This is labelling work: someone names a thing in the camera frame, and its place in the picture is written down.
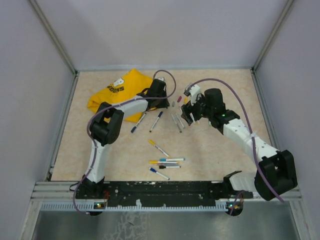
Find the yellow cap rainbow marker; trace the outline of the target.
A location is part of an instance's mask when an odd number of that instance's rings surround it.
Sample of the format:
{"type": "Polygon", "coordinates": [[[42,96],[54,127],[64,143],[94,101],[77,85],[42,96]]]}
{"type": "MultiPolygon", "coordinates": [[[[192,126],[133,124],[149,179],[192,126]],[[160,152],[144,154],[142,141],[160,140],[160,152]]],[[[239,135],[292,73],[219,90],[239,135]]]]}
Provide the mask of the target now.
{"type": "Polygon", "coordinates": [[[193,114],[192,114],[192,113],[190,113],[189,115],[190,115],[190,117],[191,117],[191,119],[192,119],[192,122],[193,122],[193,123],[196,123],[196,121],[195,121],[195,118],[194,118],[193,114]]]}

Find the grey cap marker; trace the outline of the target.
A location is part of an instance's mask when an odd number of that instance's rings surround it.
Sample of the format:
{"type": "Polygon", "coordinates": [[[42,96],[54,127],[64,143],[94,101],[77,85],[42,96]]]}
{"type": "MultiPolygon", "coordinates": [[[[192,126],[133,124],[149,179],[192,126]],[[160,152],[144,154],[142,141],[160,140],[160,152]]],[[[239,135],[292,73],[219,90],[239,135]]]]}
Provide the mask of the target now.
{"type": "Polygon", "coordinates": [[[180,125],[182,126],[183,129],[185,129],[185,125],[181,119],[181,117],[175,112],[175,116],[177,117],[177,120],[179,121],[180,125]]]}

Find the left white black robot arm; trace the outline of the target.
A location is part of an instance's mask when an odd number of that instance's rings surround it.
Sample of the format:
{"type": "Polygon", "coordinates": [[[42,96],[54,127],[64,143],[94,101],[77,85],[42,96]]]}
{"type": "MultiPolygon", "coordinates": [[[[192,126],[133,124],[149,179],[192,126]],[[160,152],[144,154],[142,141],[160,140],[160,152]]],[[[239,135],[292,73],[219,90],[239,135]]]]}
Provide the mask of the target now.
{"type": "Polygon", "coordinates": [[[167,108],[169,102],[166,87],[163,77],[156,78],[150,87],[126,101],[100,104],[87,125],[92,143],[91,154],[88,168],[76,189],[76,199],[97,199],[103,195],[108,152],[120,135],[123,120],[154,108],[167,108]]]}

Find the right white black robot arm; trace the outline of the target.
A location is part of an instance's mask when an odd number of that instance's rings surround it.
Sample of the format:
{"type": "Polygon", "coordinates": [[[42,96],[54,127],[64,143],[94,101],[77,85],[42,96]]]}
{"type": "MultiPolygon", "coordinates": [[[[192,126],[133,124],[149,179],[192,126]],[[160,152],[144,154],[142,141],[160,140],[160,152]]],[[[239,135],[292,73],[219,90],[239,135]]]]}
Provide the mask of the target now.
{"type": "Polygon", "coordinates": [[[202,118],[222,135],[233,140],[257,164],[256,172],[235,171],[225,176],[223,192],[235,198],[241,191],[257,192],[270,201],[297,187],[294,156],[280,151],[249,130],[233,110],[226,109],[220,89],[210,88],[204,93],[198,85],[187,87],[184,94],[190,100],[181,107],[181,117],[188,125],[202,118]]]}

